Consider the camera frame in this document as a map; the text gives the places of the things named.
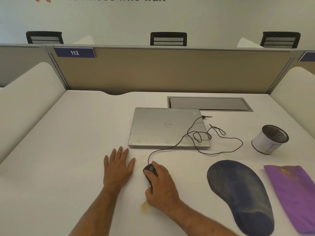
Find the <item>pen holder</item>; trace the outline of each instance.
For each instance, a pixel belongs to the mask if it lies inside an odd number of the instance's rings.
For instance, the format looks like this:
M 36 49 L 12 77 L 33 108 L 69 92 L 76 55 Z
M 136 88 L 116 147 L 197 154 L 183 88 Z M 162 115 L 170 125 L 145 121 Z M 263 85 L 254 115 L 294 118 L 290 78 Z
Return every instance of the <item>pen holder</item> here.
M 289 141 L 289 136 L 281 128 L 265 125 L 261 132 L 252 140 L 252 146 L 262 154 L 270 155 L 283 143 Z

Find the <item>cable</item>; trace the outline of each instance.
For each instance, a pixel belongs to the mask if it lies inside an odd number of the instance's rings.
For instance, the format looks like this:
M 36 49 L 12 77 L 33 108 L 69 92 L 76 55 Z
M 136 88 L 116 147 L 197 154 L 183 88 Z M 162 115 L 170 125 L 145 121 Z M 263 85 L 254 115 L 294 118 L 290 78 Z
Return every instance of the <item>cable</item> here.
M 199 117 L 199 118 L 205 119 L 205 118 L 212 118 L 212 117 L 209 117 L 209 116 L 201 116 L 201 117 Z M 191 125 L 191 127 L 188 128 L 187 133 L 186 133 L 185 135 L 183 135 L 183 137 L 181 138 L 181 140 L 180 140 L 175 146 L 172 146 L 172 147 L 169 147 L 169 148 L 165 148 L 165 149 L 156 150 L 156 151 L 152 152 L 152 153 L 149 155 L 149 157 L 148 157 L 148 165 L 149 165 L 149 159 L 150 159 L 150 157 L 151 157 L 151 155 L 152 155 L 153 153 L 156 153 L 156 152 L 159 152 L 159 151 L 170 150 L 170 149 L 172 149 L 172 148 L 178 146 L 179 143 L 180 143 L 180 142 L 183 140 L 183 138 L 186 137 L 186 136 L 190 137 L 190 139 L 191 139 L 192 142 L 194 143 L 194 146 L 195 146 L 196 150 L 199 151 L 199 152 L 202 153 L 202 154 L 205 154 L 205 155 L 218 155 L 218 154 L 221 154 L 221 153 L 231 153 L 231 152 L 234 152 L 234 151 L 240 149 L 240 148 L 243 146 L 244 143 L 243 143 L 243 141 L 242 141 L 241 139 L 239 139 L 239 138 L 227 138 L 227 137 L 223 137 L 223 136 L 226 135 L 226 132 L 223 131 L 221 128 L 212 126 L 210 123 L 209 123 L 210 128 L 209 128 L 208 131 L 206 131 L 206 132 L 204 132 L 204 131 L 191 131 L 191 132 L 189 132 L 189 130 L 194 126 L 195 122 L 196 122 L 199 118 L 197 118 L 197 119 L 194 121 L 194 123 Z M 211 139 L 212 139 L 212 136 L 211 136 L 210 133 L 209 133 L 209 130 L 210 130 L 210 129 L 214 129 L 215 132 L 216 132 L 216 134 L 217 134 L 220 138 L 238 139 L 242 144 L 241 144 L 238 148 L 236 148 L 235 150 L 229 151 L 229 152 L 217 152 L 217 153 L 205 153 L 205 152 L 201 152 L 201 151 L 197 148 L 197 146 L 196 146 L 196 144 L 195 144 L 193 138 L 194 138 L 197 142 L 201 143 L 201 142 L 202 142 L 202 138 L 201 138 L 200 133 L 205 133 L 205 134 L 207 134 L 208 139 L 211 140 Z M 195 134 L 196 134 L 196 133 L 199 135 L 200 140 L 195 137 Z

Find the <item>blue label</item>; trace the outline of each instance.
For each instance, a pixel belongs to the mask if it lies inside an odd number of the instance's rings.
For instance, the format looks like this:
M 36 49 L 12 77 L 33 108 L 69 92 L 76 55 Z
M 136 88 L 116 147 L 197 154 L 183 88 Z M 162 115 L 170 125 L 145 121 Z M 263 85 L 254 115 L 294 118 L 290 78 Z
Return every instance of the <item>blue label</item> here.
M 73 58 L 95 58 L 93 48 L 53 48 L 58 57 L 73 57 Z
M 299 61 L 302 62 L 315 62 L 315 52 L 306 51 Z

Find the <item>dell logo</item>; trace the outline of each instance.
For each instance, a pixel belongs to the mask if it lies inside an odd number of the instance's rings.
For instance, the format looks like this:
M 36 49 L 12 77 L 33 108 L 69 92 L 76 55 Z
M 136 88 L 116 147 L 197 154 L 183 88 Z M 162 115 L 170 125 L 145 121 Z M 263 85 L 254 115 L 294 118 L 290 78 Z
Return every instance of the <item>dell logo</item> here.
M 171 122 L 165 122 L 165 123 L 164 123 L 164 126 L 165 126 L 165 127 L 171 127 L 171 126 L 172 126 L 172 123 L 171 123 Z

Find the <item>laptop lid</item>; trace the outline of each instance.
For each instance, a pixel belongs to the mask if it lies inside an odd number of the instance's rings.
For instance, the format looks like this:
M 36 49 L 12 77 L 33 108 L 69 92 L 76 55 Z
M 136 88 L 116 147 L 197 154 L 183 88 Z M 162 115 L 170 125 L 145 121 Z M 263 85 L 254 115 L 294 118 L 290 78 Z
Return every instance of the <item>laptop lid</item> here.
M 206 132 L 199 109 L 181 108 L 136 108 L 130 136 L 129 146 L 172 147 L 183 135 L 191 131 Z M 192 133 L 190 136 L 197 147 L 210 147 L 206 133 L 200 133 L 202 142 L 196 141 Z M 178 147 L 194 147 L 191 138 L 185 136 Z

